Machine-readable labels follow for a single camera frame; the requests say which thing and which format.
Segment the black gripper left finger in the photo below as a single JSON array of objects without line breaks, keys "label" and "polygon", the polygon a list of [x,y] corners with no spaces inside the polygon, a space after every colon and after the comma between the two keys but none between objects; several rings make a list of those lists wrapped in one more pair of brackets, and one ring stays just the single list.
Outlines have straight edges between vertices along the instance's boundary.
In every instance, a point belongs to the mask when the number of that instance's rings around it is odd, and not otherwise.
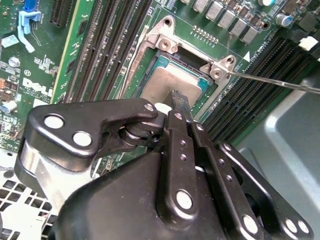
[{"label": "black gripper left finger", "polygon": [[58,218],[82,186],[130,161],[159,154],[157,214],[167,227],[190,227],[199,214],[198,191],[181,96],[168,95],[167,113],[144,98],[33,108],[15,165],[18,178],[43,193]]}]

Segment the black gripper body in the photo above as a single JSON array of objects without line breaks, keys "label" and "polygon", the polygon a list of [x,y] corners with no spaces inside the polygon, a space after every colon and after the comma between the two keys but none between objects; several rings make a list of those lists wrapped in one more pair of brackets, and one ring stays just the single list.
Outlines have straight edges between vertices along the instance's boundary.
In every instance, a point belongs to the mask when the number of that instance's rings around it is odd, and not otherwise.
[{"label": "black gripper body", "polygon": [[198,215],[183,230],[168,228],[156,210],[157,153],[132,160],[76,190],[54,223],[57,240],[224,240],[206,175],[196,170]]}]

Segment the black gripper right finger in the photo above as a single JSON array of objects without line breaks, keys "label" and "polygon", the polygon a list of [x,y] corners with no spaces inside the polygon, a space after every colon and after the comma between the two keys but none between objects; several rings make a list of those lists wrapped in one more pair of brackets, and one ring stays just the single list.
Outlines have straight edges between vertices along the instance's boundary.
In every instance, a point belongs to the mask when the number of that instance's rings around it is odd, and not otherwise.
[{"label": "black gripper right finger", "polygon": [[219,225],[228,240],[313,240],[311,226],[275,188],[224,141],[213,143],[193,121],[188,98],[180,98],[182,114],[213,193]]}]

